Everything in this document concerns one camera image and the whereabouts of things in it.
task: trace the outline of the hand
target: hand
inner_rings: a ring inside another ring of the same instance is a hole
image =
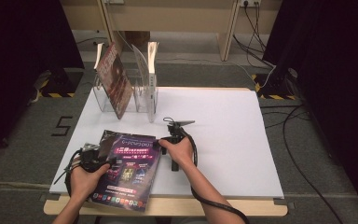
[[[71,189],[72,196],[86,200],[87,197],[95,190],[101,175],[106,173],[110,164],[105,164],[94,173],[85,171],[81,166],[77,166],[72,170],[71,174]]]
[[[175,145],[165,139],[160,139],[158,142],[162,147],[167,148],[171,158],[176,161],[180,167],[184,168],[184,166],[193,164],[193,147],[187,137]]]

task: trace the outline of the gray carpet floor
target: gray carpet floor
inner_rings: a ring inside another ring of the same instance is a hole
[[[29,105],[0,147],[0,223],[50,223],[54,217],[43,212],[48,188],[76,127],[95,76],[93,63],[85,63],[84,75],[72,98],[40,98]],[[133,68],[134,63],[125,63]],[[264,69],[246,66],[250,74]],[[245,87],[253,81],[234,64],[158,64],[159,86]],[[296,111],[282,133],[282,122],[300,100],[259,99],[267,136],[289,213],[285,217],[250,217],[251,223],[338,223],[332,211],[304,176],[319,190],[344,223],[358,223],[358,196],[342,167],[329,157],[322,139],[304,107]],[[56,128],[60,117],[66,116]],[[289,156],[284,138],[296,164]],[[93,223],[95,217],[81,217],[79,223]]]

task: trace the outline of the black cable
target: black cable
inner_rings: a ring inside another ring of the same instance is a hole
[[[343,223],[342,220],[339,218],[337,212],[334,210],[334,208],[331,206],[331,204],[325,199],[325,197],[322,195],[322,193],[316,189],[316,187],[307,179],[307,177],[304,175],[304,173],[301,171],[300,167],[298,166],[295,158],[292,155],[292,152],[290,151],[290,148],[287,144],[287,140],[286,140],[286,133],[285,133],[285,129],[286,129],[286,122],[287,120],[289,120],[289,118],[292,116],[292,114],[298,110],[302,105],[297,106],[295,109],[292,110],[292,112],[290,112],[290,114],[286,117],[286,119],[283,122],[283,127],[282,127],[282,133],[283,133],[283,141],[284,141],[284,145],[286,146],[286,150],[290,156],[290,159],[292,160],[293,164],[295,165],[295,167],[297,168],[297,170],[300,172],[300,174],[304,177],[304,179],[307,181],[307,183],[315,190],[315,192],[319,195],[319,197],[324,201],[324,203],[329,207],[330,211],[334,214],[334,216],[336,217],[337,221],[339,223]]]
[[[222,203],[216,203],[216,202],[212,202],[212,201],[209,201],[207,199],[204,199],[201,196],[199,196],[199,194],[197,194],[197,192],[193,188],[191,188],[191,193],[193,194],[194,198],[196,198],[199,202],[205,203],[205,204],[208,204],[210,206],[217,207],[217,208],[220,208],[220,209],[223,209],[223,210],[226,210],[226,211],[228,211],[230,213],[234,213],[235,215],[239,216],[246,224],[250,223],[249,220],[248,220],[248,217],[243,212],[241,212],[240,210],[238,210],[238,209],[236,209],[234,207],[222,204]]]
[[[300,117],[300,115],[305,114],[305,113],[307,113],[307,112],[302,112],[302,113],[299,113],[299,114],[297,114],[297,115],[293,115],[293,116],[290,117],[290,119],[298,118],[298,119],[303,119],[303,120],[310,120],[310,119],[304,119],[304,118],[301,118],[301,117]],[[264,113],[263,115],[266,115],[266,114],[286,114],[286,115],[288,115],[289,113],[283,113],[283,112],[268,112],[268,113]],[[272,125],[266,126],[265,129],[267,129],[267,128],[272,128],[272,127],[278,126],[278,125],[283,124],[283,123],[284,123],[284,121],[279,122],[279,123],[276,123],[276,124],[272,124]]]
[[[265,61],[263,61],[262,59],[260,59],[257,55],[255,55],[254,53],[252,53],[250,50],[248,50],[249,47],[243,45],[238,39],[237,37],[234,35],[233,36],[235,41],[237,42],[237,44],[240,46],[240,48],[242,50],[244,50],[246,53],[250,54],[252,57],[254,57],[255,59],[257,59],[258,61],[260,61],[261,63],[265,64],[266,66],[270,67],[270,68],[273,68],[273,66]]]
[[[193,147],[193,162],[194,162],[194,165],[197,166],[198,165],[198,153],[197,153],[196,143],[194,142],[193,137],[190,134],[188,134],[187,132],[185,132],[185,130],[182,127],[180,128],[180,132],[184,137],[187,137],[188,140],[190,141],[191,146]],[[222,203],[217,203],[217,202],[209,201],[209,200],[207,200],[205,198],[202,198],[193,189],[193,187],[191,187],[191,193],[193,194],[194,198],[197,199],[200,203],[205,203],[205,204],[208,204],[210,206],[226,210],[226,211],[228,211],[230,213],[233,213],[233,214],[236,214],[237,216],[239,216],[246,224],[250,223],[248,218],[247,218],[247,216],[243,212],[241,212],[240,210],[238,210],[238,209],[236,209],[234,207],[222,204]]]
[[[247,8],[247,7],[244,7],[245,15],[246,15],[246,17],[248,18],[248,21],[250,22],[250,24],[251,24],[251,26],[252,26],[252,30],[254,31],[252,37],[255,36],[255,39],[256,39],[257,42],[260,44],[261,48],[263,48],[263,46],[265,47],[265,45],[264,45],[263,41],[262,41],[261,38],[260,38],[260,33],[258,33],[258,19],[259,19],[259,10],[258,10],[258,7],[255,8],[255,18],[256,18],[255,26],[253,25],[252,20],[251,20],[251,18],[249,17],[246,8]]]
[[[106,37],[93,37],[93,38],[88,38],[88,39],[84,39],[84,40],[81,40],[79,42],[76,42],[77,44],[81,44],[83,42],[86,42],[86,41],[89,41],[89,40],[92,40],[92,39],[107,39]]]

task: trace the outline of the magazine cover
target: magazine cover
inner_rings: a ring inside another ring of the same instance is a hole
[[[96,70],[117,118],[121,119],[130,102],[132,87],[114,43],[101,58]]]
[[[105,131],[100,157],[117,158],[89,201],[144,212],[157,170],[160,147],[156,137]]]

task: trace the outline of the yellow black warning tape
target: yellow black warning tape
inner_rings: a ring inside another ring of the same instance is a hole
[[[255,92],[259,98],[262,99],[273,99],[273,100],[295,100],[295,96],[289,92],[273,92],[271,90],[266,90],[266,88],[261,88],[260,80],[257,75],[252,75],[252,79],[255,82]]]
[[[48,79],[45,80],[42,84],[42,86],[39,89],[39,97],[52,97],[52,98],[61,98],[61,97],[74,97],[75,93],[74,92],[64,92],[64,91],[60,91],[60,92],[48,92],[48,90],[46,90],[46,86],[48,85]]]

